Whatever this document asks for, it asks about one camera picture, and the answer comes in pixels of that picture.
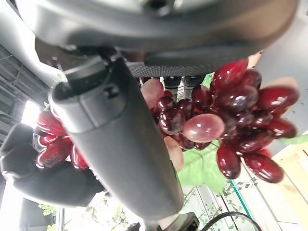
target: grape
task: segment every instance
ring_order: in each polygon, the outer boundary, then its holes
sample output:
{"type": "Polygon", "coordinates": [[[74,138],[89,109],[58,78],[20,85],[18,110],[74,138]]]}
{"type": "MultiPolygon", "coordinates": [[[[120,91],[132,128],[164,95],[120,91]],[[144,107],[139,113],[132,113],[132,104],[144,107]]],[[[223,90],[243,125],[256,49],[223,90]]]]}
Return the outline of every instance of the grape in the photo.
{"type": "Polygon", "coordinates": [[[271,86],[259,91],[257,106],[267,111],[286,108],[293,105],[299,98],[299,92],[288,86],[271,86]]]}
{"type": "Polygon", "coordinates": [[[283,179],[283,170],[270,158],[260,154],[244,154],[249,169],[260,179],[268,183],[278,183],[283,179]]]}
{"type": "Polygon", "coordinates": [[[250,124],[255,128],[264,128],[266,125],[270,124],[273,119],[272,114],[269,111],[257,110],[253,112],[254,121],[250,124]]]}
{"type": "Polygon", "coordinates": [[[48,169],[60,165],[70,154],[71,148],[72,142],[68,137],[53,142],[38,153],[36,166],[40,169],[48,169]]]}
{"type": "Polygon", "coordinates": [[[217,151],[217,165],[221,173],[228,179],[235,179],[241,173],[241,160],[234,150],[224,144],[217,151]]]}
{"type": "Polygon", "coordinates": [[[164,133],[174,135],[182,131],[185,116],[176,108],[169,109],[160,114],[158,124],[164,133]]]}
{"type": "Polygon", "coordinates": [[[170,91],[168,91],[168,90],[164,91],[164,95],[163,95],[163,96],[169,96],[169,97],[171,97],[173,100],[175,100],[175,99],[174,99],[174,95],[173,95],[170,91]]]}
{"type": "Polygon", "coordinates": [[[262,82],[262,76],[260,75],[260,73],[253,69],[249,69],[245,72],[240,84],[249,85],[259,90],[261,82],[262,82]]]}
{"type": "Polygon", "coordinates": [[[289,121],[281,118],[273,118],[266,126],[275,138],[292,138],[296,136],[296,127],[289,121]]]}
{"type": "Polygon", "coordinates": [[[176,142],[179,143],[183,150],[190,150],[194,148],[195,143],[187,139],[181,132],[171,136],[176,142]]]}
{"type": "Polygon", "coordinates": [[[195,143],[194,148],[198,151],[202,151],[203,149],[207,148],[211,142],[208,143],[195,143]]]}
{"type": "Polygon", "coordinates": [[[207,143],[222,135],[225,125],[222,119],[214,114],[197,115],[186,122],[183,135],[196,143],[207,143]]]}
{"type": "Polygon", "coordinates": [[[188,99],[181,99],[177,103],[177,109],[185,115],[186,119],[190,119],[193,115],[193,104],[188,99]]]}
{"type": "Polygon", "coordinates": [[[159,79],[150,79],[146,81],[140,88],[141,94],[144,97],[149,109],[155,108],[157,100],[163,96],[164,87],[159,79]]]}
{"type": "Polygon", "coordinates": [[[240,85],[229,91],[220,93],[215,104],[231,112],[240,112],[253,106],[258,100],[258,92],[248,85],[240,85]]]}
{"type": "Polygon", "coordinates": [[[66,132],[59,120],[57,120],[51,111],[42,111],[38,116],[38,129],[55,136],[66,136],[66,132]]]}
{"type": "Polygon", "coordinates": [[[177,172],[181,171],[184,167],[183,152],[179,144],[170,136],[164,138],[170,160],[177,172]]]}
{"type": "Polygon", "coordinates": [[[203,85],[195,86],[192,90],[192,102],[199,110],[207,109],[213,102],[209,89],[203,85]]]}
{"type": "Polygon", "coordinates": [[[156,110],[158,112],[163,112],[165,110],[171,109],[175,107],[174,100],[169,96],[163,96],[158,99],[156,104],[156,110]]]}
{"type": "Polygon", "coordinates": [[[255,119],[250,110],[238,112],[234,115],[234,118],[239,126],[245,126],[252,123],[255,119]]]}
{"type": "Polygon", "coordinates": [[[83,159],[82,155],[80,154],[79,150],[77,147],[74,145],[71,153],[71,164],[74,166],[74,168],[79,169],[79,170],[85,170],[89,168],[85,160],[83,159]]]}
{"type": "Polygon", "coordinates": [[[273,138],[269,131],[264,129],[253,129],[250,134],[242,136],[238,140],[237,151],[252,153],[260,150],[272,142],[273,138]]]}
{"type": "Polygon", "coordinates": [[[228,90],[240,83],[248,66],[248,59],[225,65],[215,72],[213,86],[216,93],[228,90]]]}
{"type": "Polygon", "coordinates": [[[271,158],[273,156],[273,154],[268,149],[266,149],[266,148],[258,150],[257,154],[267,156],[268,158],[271,158]]]}
{"type": "Polygon", "coordinates": [[[280,117],[287,110],[288,110],[288,108],[276,108],[276,109],[271,111],[271,114],[273,115],[273,117],[280,117]]]}
{"type": "Polygon", "coordinates": [[[45,133],[43,135],[41,135],[38,139],[38,143],[41,146],[48,146],[50,144],[52,144],[52,142],[54,142],[55,140],[57,140],[58,136],[55,135],[51,135],[48,133],[45,133]]]}

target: pink grape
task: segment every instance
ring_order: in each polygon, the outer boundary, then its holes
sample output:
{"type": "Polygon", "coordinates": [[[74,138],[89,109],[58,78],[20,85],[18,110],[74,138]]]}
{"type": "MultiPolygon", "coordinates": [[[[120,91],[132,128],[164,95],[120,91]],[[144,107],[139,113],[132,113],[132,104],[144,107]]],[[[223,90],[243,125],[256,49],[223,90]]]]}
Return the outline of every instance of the pink grape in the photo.
{"type": "Polygon", "coordinates": [[[183,128],[183,135],[196,143],[207,143],[222,135],[225,125],[214,114],[201,114],[188,120],[183,128]]]}

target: green leaf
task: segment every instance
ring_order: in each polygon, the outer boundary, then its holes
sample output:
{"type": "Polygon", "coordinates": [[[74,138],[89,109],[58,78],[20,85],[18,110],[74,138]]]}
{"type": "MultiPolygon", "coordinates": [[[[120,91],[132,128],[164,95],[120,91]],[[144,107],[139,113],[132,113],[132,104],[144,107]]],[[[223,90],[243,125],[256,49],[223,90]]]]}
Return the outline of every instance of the green leaf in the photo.
{"type": "Polygon", "coordinates": [[[212,82],[212,74],[207,74],[202,82],[201,85],[206,86],[207,88],[210,87],[210,84],[212,82]]]}
{"type": "Polygon", "coordinates": [[[308,134],[302,136],[296,136],[294,138],[281,138],[279,139],[284,144],[300,144],[308,142],[308,134]]]}
{"type": "Polygon", "coordinates": [[[202,151],[185,151],[184,168],[178,173],[181,185],[206,184],[215,193],[222,192],[227,180],[221,174],[216,163],[217,147],[210,145],[202,151]]]}

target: dark red grape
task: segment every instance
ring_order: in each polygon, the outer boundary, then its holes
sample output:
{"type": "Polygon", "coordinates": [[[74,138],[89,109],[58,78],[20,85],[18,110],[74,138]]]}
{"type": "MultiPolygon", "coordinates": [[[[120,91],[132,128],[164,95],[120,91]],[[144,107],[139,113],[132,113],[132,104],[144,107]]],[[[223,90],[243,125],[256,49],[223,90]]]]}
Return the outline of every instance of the dark red grape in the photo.
{"type": "Polygon", "coordinates": [[[289,121],[281,118],[273,118],[271,123],[266,126],[275,138],[292,138],[296,136],[296,127],[289,121]]]}
{"type": "Polygon", "coordinates": [[[260,154],[244,154],[244,161],[249,169],[260,179],[268,183],[278,183],[283,179],[283,170],[270,158],[260,154]]]}
{"type": "Polygon", "coordinates": [[[66,136],[66,132],[59,120],[57,120],[51,111],[42,111],[38,116],[38,129],[55,136],[66,136]]]}
{"type": "Polygon", "coordinates": [[[267,111],[286,108],[299,98],[299,92],[288,86],[270,86],[259,91],[257,106],[267,111]]]}
{"type": "Polygon", "coordinates": [[[258,92],[254,87],[239,85],[220,93],[215,99],[215,104],[231,112],[240,112],[253,106],[257,100],[258,92]]]}
{"type": "Polygon", "coordinates": [[[269,131],[255,129],[247,136],[242,136],[238,140],[237,151],[242,153],[252,153],[260,150],[272,142],[273,138],[269,131]]]}
{"type": "Polygon", "coordinates": [[[155,108],[157,100],[164,94],[164,86],[159,79],[150,79],[140,88],[149,109],[155,108]]]}
{"type": "Polygon", "coordinates": [[[176,108],[169,109],[160,114],[158,124],[164,133],[174,135],[182,131],[185,116],[176,108]]]}
{"type": "Polygon", "coordinates": [[[233,62],[215,72],[213,85],[216,93],[229,90],[240,83],[248,66],[248,59],[233,62]]]}
{"type": "Polygon", "coordinates": [[[156,104],[156,110],[158,112],[163,112],[171,108],[175,108],[175,102],[171,97],[163,96],[158,99],[157,104],[156,104]]]}
{"type": "Polygon", "coordinates": [[[70,157],[71,157],[71,164],[74,166],[74,168],[79,170],[85,170],[89,167],[75,145],[72,148],[70,157]]]}
{"type": "Polygon", "coordinates": [[[211,84],[210,84],[210,93],[212,95],[215,95],[215,87],[214,87],[214,82],[212,81],[211,84]]]}
{"type": "Polygon", "coordinates": [[[234,118],[239,126],[246,126],[254,121],[254,115],[250,110],[244,110],[234,115],[234,118]]]}
{"type": "Polygon", "coordinates": [[[57,140],[57,138],[58,136],[45,133],[39,137],[38,142],[41,146],[48,146],[57,140]]]}
{"type": "Polygon", "coordinates": [[[193,104],[188,99],[181,99],[177,103],[177,109],[185,115],[186,119],[190,119],[193,115],[193,104]]]}
{"type": "Polygon", "coordinates": [[[168,91],[168,90],[164,91],[164,95],[163,95],[163,96],[169,96],[169,97],[171,97],[173,100],[175,100],[175,99],[174,99],[174,95],[173,95],[170,91],[168,91]]]}
{"type": "Polygon", "coordinates": [[[68,137],[53,142],[38,153],[36,166],[40,169],[48,169],[60,165],[70,154],[71,148],[72,142],[68,137]]]}
{"type": "Polygon", "coordinates": [[[213,102],[211,92],[206,86],[198,85],[192,90],[192,102],[199,110],[207,109],[213,102]]]}
{"type": "Polygon", "coordinates": [[[176,142],[179,143],[181,149],[190,150],[194,148],[195,143],[187,139],[181,132],[171,136],[176,142]]]}
{"type": "Polygon", "coordinates": [[[234,150],[222,144],[217,150],[217,165],[228,179],[238,178],[241,173],[241,160],[234,150]]]}
{"type": "Polygon", "coordinates": [[[266,149],[266,148],[258,150],[258,151],[256,151],[256,153],[260,154],[260,155],[267,156],[268,158],[271,158],[273,156],[273,154],[268,149],[266,149]]]}
{"type": "Polygon", "coordinates": [[[202,151],[203,149],[207,148],[211,142],[208,143],[195,143],[194,148],[198,151],[202,151]]]}
{"type": "Polygon", "coordinates": [[[245,72],[240,84],[249,85],[259,90],[261,82],[262,82],[261,74],[256,70],[249,69],[245,72]]]}
{"type": "Polygon", "coordinates": [[[273,119],[272,114],[269,111],[265,110],[257,110],[253,112],[254,121],[250,124],[255,128],[264,128],[268,124],[270,124],[273,119]]]}
{"type": "Polygon", "coordinates": [[[280,117],[287,110],[288,110],[288,108],[276,108],[276,109],[271,111],[271,114],[273,115],[273,117],[280,117]]]}

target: black cable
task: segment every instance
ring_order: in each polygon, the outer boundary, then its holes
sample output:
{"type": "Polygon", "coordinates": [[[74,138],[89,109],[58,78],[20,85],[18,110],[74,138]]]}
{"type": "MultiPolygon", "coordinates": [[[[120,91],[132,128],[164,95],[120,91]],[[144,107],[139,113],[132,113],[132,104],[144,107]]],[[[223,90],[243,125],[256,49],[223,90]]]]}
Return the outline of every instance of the black cable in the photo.
{"type": "Polygon", "coordinates": [[[226,212],[226,213],[221,213],[217,217],[214,217],[211,219],[201,231],[208,231],[216,222],[218,222],[220,219],[223,219],[225,217],[232,217],[232,216],[238,216],[238,217],[243,217],[246,220],[248,220],[252,225],[255,227],[256,231],[262,231],[260,226],[252,220],[249,216],[247,216],[244,213],[239,213],[239,212],[226,212]]]}

